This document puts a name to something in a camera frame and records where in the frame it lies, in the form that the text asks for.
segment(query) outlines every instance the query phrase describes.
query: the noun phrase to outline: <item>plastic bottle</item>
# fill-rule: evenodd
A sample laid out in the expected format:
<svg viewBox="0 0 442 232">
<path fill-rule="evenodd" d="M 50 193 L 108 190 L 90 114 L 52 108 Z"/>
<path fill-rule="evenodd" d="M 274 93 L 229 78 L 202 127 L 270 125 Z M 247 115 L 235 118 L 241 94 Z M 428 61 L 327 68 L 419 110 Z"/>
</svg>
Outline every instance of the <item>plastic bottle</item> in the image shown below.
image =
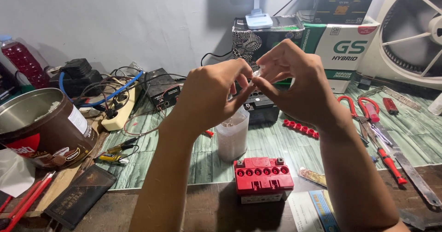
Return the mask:
<svg viewBox="0 0 442 232">
<path fill-rule="evenodd" d="M 432 104 L 428 106 L 428 111 L 438 116 L 442 113 L 442 94 L 436 98 Z"/>
<path fill-rule="evenodd" d="M 31 85 L 36 88 L 49 87 L 49 75 L 43 71 L 40 63 L 29 50 L 20 42 L 14 41 L 9 35 L 0 35 L 1 51 L 19 72 L 26 76 Z"/>
<path fill-rule="evenodd" d="M 244 107 L 215 127 L 218 142 L 218 157 L 232 162 L 247 150 L 247 130 L 250 113 Z"/>
</svg>

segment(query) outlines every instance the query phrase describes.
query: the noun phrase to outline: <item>green marble surface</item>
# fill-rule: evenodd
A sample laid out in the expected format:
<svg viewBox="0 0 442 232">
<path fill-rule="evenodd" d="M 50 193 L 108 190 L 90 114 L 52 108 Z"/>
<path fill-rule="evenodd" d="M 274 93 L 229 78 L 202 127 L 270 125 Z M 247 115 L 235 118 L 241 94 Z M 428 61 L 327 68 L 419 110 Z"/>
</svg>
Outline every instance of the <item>green marble surface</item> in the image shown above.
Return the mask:
<svg viewBox="0 0 442 232">
<path fill-rule="evenodd" d="M 346 95 L 356 100 L 356 97 L 363 92 L 365 91 L 358 89 L 356 84 L 352 83 L 347 89 Z M 382 103 L 382 98 L 390 97 L 389 95 L 378 93 L 370 96 L 370 98 L 378 103 L 381 109 L 379 114 L 381 123 L 389 131 L 390 136 L 400 146 L 413 166 L 442 163 L 442 117 L 435 116 L 427 110 L 431 100 L 407 94 L 404 94 L 404 96 L 420 103 L 422 109 L 416 111 L 399 101 L 395 101 L 400 113 L 397 116 L 391 116 Z M 355 105 L 357 112 L 362 114 L 357 103 Z M 137 113 L 141 114 L 151 108 L 150 104 L 146 104 Z M 171 108 L 165 110 L 165 115 L 171 110 Z M 127 128 L 131 133 L 146 132 L 157 127 L 162 119 L 163 114 L 161 112 L 142 115 L 130 121 Z M 289 117 L 280 112 L 279 119 L 275 124 L 249 126 L 247 151 L 241 158 L 283 157 L 294 175 L 300 167 L 324 173 L 319 141 L 284 127 L 284 119 L 290 120 Z M 359 130 L 358 123 L 355 120 L 354 123 Z M 111 132 L 104 142 L 102 151 L 129 138 L 132 138 L 131 135 L 125 135 L 123 131 Z M 157 139 L 157 131 L 139 139 L 137 145 L 140 150 L 129 157 L 130 162 L 127 164 L 97 163 L 98 166 L 110 171 L 118 178 L 111 189 L 138 188 L 143 185 L 147 169 L 157 146 Z M 232 164 L 219 160 L 217 150 L 216 134 L 213 138 L 205 135 L 198 137 L 192 150 L 188 184 L 228 182 L 233 179 Z M 373 147 L 373 143 L 369 144 L 367 152 L 376 156 L 376 148 Z M 382 162 L 376 163 L 376 167 L 378 169 L 385 168 Z"/>
</svg>

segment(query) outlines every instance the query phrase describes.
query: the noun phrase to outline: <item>power strip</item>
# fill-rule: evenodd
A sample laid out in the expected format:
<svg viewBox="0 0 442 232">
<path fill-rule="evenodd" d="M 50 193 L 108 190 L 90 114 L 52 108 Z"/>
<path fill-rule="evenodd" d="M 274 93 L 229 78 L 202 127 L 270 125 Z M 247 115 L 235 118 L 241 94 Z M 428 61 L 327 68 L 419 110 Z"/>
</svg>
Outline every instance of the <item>power strip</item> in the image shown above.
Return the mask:
<svg viewBox="0 0 442 232">
<path fill-rule="evenodd" d="M 124 105 L 121 109 L 118 110 L 118 115 L 113 117 L 112 119 L 103 119 L 101 124 L 108 131 L 120 130 L 124 127 L 124 123 L 126 123 L 127 118 L 129 118 L 130 112 L 134 108 L 135 101 L 138 98 L 138 95 L 141 92 L 140 85 L 136 88 L 129 90 L 129 100 L 126 105 Z"/>
</svg>

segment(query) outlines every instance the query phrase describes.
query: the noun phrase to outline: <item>screwdriver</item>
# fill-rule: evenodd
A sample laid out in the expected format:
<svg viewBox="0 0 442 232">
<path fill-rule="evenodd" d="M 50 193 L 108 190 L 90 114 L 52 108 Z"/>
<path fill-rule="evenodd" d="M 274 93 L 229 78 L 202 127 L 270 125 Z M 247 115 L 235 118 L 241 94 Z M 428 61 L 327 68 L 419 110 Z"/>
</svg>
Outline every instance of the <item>screwdriver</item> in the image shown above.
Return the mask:
<svg viewBox="0 0 442 232">
<path fill-rule="evenodd" d="M 382 161 L 384 161 L 384 163 L 390 168 L 390 170 L 393 172 L 394 176 L 397 179 L 397 183 L 400 185 L 404 185 L 407 183 L 406 179 L 402 177 L 401 173 L 397 170 L 396 166 L 394 165 L 393 160 L 391 159 L 391 157 L 389 155 L 387 155 L 387 153 L 385 152 L 385 150 L 378 144 L 378 142 L 376 141 L 376 139 L 373 140 L 373 143 L 376 145 L 376 147 L 378 148 L 378 153 L 379 155 L 382 157 Z"/>
</svg>

